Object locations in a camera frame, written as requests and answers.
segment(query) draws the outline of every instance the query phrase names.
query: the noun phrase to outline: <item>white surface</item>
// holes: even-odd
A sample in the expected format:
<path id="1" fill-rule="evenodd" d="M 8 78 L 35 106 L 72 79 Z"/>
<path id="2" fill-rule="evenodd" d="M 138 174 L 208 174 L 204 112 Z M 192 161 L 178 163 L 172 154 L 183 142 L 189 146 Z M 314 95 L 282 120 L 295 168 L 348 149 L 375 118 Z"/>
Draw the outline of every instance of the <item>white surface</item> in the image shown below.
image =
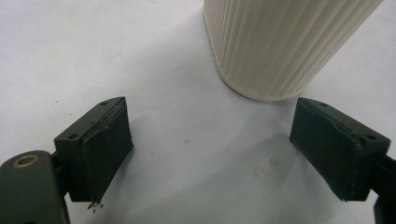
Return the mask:
<path id="1" fill-rule="evenodd" d="M 135 143 L 95 214 L 72 223 L 374 223 L 288 141 L 296 98 L 260 103 L 218 75 L 203 1 L 1 1 L 0 162 L 124 95 Z M 396 139 L 396 3 L 385 0 L 303 93 Z M 396 157 L 391 146 L 389 155 Z"/>
<path id="2" fill-rule="evenodd" d="M 251 99 L 289 99 L 382 0 L 205 0 L 209 39 L 223 80 Z"/>

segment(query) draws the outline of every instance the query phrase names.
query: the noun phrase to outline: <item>ribbed container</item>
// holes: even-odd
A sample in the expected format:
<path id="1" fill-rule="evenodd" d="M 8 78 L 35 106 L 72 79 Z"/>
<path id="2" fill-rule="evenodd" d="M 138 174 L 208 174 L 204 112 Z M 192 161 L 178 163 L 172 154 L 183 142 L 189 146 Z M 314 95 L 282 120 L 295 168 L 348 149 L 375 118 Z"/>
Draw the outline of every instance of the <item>ribbed container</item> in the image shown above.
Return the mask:
<path id="1" fill-rule="evenodd" d="M 305 90 L 382 0 L 205 0 L 219 73 L 235 91 L 279 101 Z"/>

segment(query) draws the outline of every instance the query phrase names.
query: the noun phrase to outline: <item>white table surface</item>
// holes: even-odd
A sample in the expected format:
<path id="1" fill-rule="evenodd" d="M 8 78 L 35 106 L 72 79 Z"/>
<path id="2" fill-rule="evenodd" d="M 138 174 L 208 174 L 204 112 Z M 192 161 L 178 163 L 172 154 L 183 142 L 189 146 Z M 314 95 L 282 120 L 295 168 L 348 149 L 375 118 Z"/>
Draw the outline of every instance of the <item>white table surface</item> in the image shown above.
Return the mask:
<path id="1" fill-rule="evenodd" d="M 0 163 L 126 96 L 135 144 L 94 214 L 72 223 L 374 223 L 289 142 L 297 98 L 249 100 L 219 77 L 203 0 L 0 1 Z M 396 2 L 385 0 L 303 97 L 396 140 Z M 396 148 L 389 155 L 396 158 Z"/>

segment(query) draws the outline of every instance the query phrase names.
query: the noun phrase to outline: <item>white cylindrical object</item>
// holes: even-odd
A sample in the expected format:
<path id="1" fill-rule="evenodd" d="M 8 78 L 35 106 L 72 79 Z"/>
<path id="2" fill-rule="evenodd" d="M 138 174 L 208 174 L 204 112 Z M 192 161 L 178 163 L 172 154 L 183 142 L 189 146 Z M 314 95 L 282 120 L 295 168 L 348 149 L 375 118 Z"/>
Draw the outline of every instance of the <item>white cylindrical object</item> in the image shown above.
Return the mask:
<path id="1" fill-rule="evenodd" d="M 300 94 L 382 0 L 205 0 L 219 73 L 261 101 Z"/>

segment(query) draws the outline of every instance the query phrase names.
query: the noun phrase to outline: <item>bolt hole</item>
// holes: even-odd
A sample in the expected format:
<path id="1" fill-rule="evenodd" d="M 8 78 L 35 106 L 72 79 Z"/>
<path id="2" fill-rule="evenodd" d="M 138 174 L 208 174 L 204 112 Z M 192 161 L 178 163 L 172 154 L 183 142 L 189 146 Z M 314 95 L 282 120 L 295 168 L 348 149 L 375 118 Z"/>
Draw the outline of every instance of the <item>bolt hole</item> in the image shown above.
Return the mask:
<path id="1" fill-rule="evenodd" d="M 366 134 L 365 137 L 370 140 L 376 140 L 376 137 L 372 134 Z"/>
<path id="2" fill-rule="evenodd" d="M 37 155 L 27 155 L 16 159 L 12 162 L 12 166 L 15 168 L 23 168 L 32 165 L 36 161 L 38 161 Z"/>
<path id="3" fill-rule="evenodd" d="M 28 163 L 32 162 L 33 160 L 34 160 L 33 157 L 26 157 L 26 158 L 22 158 L 22 159 L 18 160 L 17 164 L 18 165 L 25 165 L 25 164 L 28 164 Z"/>
<path id="4" fill-rule="evenodd" d="M 68 139 L 75 139 L 78 137 L 78 133 L 72 133 L 69 136 L 67 136 Z"/>

